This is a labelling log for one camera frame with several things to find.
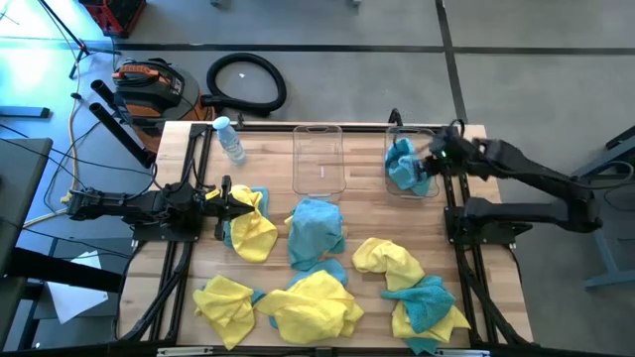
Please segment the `wooden table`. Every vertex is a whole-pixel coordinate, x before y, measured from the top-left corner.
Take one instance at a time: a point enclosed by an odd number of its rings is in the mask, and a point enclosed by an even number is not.
[[[180,180],[190,123],[169,122],[164,131],[157,165],[160,184]],[[485,128],[469,125],[466,137],[485,137]],[[318,345],[347,347],[405,347],[394,338],[391,312],[395,302],[379,297],[386,288],[383,274],[361,274],[351,262],[352,254],[369,237],[390,239],[405,247],[419,260],[426,274],[441,276],[444,285],[456,297],[463,310],[458,270],[453,248],[445,238],[443,180],[438,178],[441,193],[425,200],[395,199],[386,191],[383,180],[385,134],[344,134],[344,161],[347,188],[337,203],[344,216],[347,247],[333,255],[348,271],[348,286],[365,314],[357,323],[352,337],[321,341]],[[246,287],[264,291],[283,290],[295,274],[287,257],[288,228],[284,224],[289,212],[300,201],[292,190],[292,133],[240,133],[247,153],[247,164],[233,167],[217,140],[213,140],[205,183],[219,184],[223,175],[231,175],[234,184],[269,188],[271,221],[278,227],[278,241],[269,259],[262,264],[243,261],[235,252],[213,238],[214,219],[205,222],[200,239],[194,245],[184,302],[178,343],[180,345],[222,345],[216,332],[203,318],[194,317],[191,294],[216,275],[223,275]],[[198,143],[196,152],[200,152]],[[471,194],[499,202],[495,179],[469,178]],[[460,193],[457,203],[461,204]],[[120,334],[130,330],[155,297],[164,262],[166,243],[147,244],[133,260],[121,299]],[[521,336],[532,340],[523,292],[511,254],[500,246],[482,246],[487,283],[492,299]],[[485,326],[478,299],[473,296],[478,330],[483,339]],[[162,324],[162,338],[172,313],[169,299]],[[269,325],[267,316],[256,312],[256,326],[240,345],[289,346],[278,331]],[[467,347],[465,329],[457,329],[446,347]]]

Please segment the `black hose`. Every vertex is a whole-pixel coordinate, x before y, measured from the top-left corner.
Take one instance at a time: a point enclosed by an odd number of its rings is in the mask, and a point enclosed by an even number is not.
[[[241,61],[254,63],[271,74],[276,82],[276,87],[278,87],[278,97],[274,101],[269,103],[252,103],[242,99],[231,98],[218,88],[216,85],[216,76],[220,70],[227,65]],[[287,85],[285,85],[285,79],[280,72],[268,60],[252,54],[231,54],[214,62],[207,71],[207,87],[211,92],[211,98],[208,99],[207,103],[218,107],[234,108],[259,116],[269,115],[272,111],[279,109],[285,104],[285,100],[287,100]]]

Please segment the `plastic bottle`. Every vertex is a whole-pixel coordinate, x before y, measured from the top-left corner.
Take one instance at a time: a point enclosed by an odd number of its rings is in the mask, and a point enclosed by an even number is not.
[[[243,166],[247,162],[245,151],[240,145],[240,138],[234,128],[229,125],[229,118],[222,116],[211,122],[211,126],[216,130],[216,137],[220,146],[225,150],[225,154],[235,166]]]

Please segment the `gray floor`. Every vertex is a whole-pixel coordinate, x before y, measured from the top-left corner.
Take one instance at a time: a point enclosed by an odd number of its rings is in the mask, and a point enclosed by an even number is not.
[[[87,40],[104,40],[91,20],[73,11],[74,2],[51,0],[69,26]],[[344,0],[233,0],[216,10],[206,0],[187,7],[170,0],[149,1],[128,43],[404,45],[442,44],[432,0],[364,0],[358,9]],[[635,3],[627,0],[445,0],[456,46],[484,47],[634,47]],[[0,36],[59,38],[40,9],[13,1],[7,15],[21,25],[0,21]],[[126,52],[143,60],[162,57],[190,71],[201,89],[209,65],[219,52]],[[285,77],[289,100],[272,119],[290,121],[374,121],[387,119],[398,107],[406,121],[445,123],[454,116],[444,55],[361,53],[263,53]],[[88,89],[95,78],[108,78],[112,58],[95,55],[82,63],[80,92],[86,102],[98,100]],[[470,123],[485,124],[490,137],[503,138],[531,159],[570,173],[599,154],[603,143],[633,125],[635,57],[458,55],[457,70]],[[75,81],[66,78],[67,51],[3,50],[0,53],[0,97],[5,105],[46,105],[49,120],[1,120],[31,136],[52,137],[55,147],[68,145],[68,94]],[[19,70],[28,65],[31,70]],[[267,99],[274,85],[258,68],[235,65],[219,83],[229,94]],[[75,119],[80,135],[94,118],[85,105]],[[1,137],[12,134],[0,129]],[[140,169],[98,128],[80,147],[86,159]],[[54,165],[49,165],[30,217],[47,212],[42,194]],[[80,166],[80,178],[101,189],[134,191],[143,176]],[[61,176],[52,195],[62,196],[69,178]],[[500,182],[503,200],[547,201],[550,198],[514,181]],[[633,206],[632,192],[620,198]],[[621,267],[635,268],[632,213],[602,206],[606,232]],[[37,229],[76,237],[129,238],[116,219],[68,222],[60,218]],[[20,245],[46,251],[50,241],[23,234]],[[604,272],[590,235],[571,234],[538,225],[518,241],[524,293],[537,342],[558,348],[635,355],[635,284],[587,291],[583,282]],[[59,331],[56,321],[41,330]],[[87,329],[94,333],[85,333]],[[43,347],[92,343],[109,338],[106,317],[79,318],[63,325],[61,339],[46,338]]]

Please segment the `clear plastic container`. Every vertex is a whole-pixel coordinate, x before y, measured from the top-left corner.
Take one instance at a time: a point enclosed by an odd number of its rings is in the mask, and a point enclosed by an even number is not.
[[[413,160],[422,160],[430,154],[428,145],[435,133],[430,129],[418,128],[418,127],[390,127],[386,130],[386,138],[384,144],[384,156],[382,160],[382,168],[384,171],[384,181],[386,183],[386,190],[395,196],[402,198],[423,199],[435,197],[439,194],[440,188],[437,184],[437,176],[430,178],[430,186],[428,191],[423,195],[415,194],[411,189],[400,189],[393,179],[388,175],[388,170],[385,167],[386,154],[390,148],[395,145],[401,139],[408,139],[411,141],[414,147],[414,153],[411,154]]]
[[[311,198],[337,199],[346,189],[341,128],[298,126],[293,134],[294,191]]]

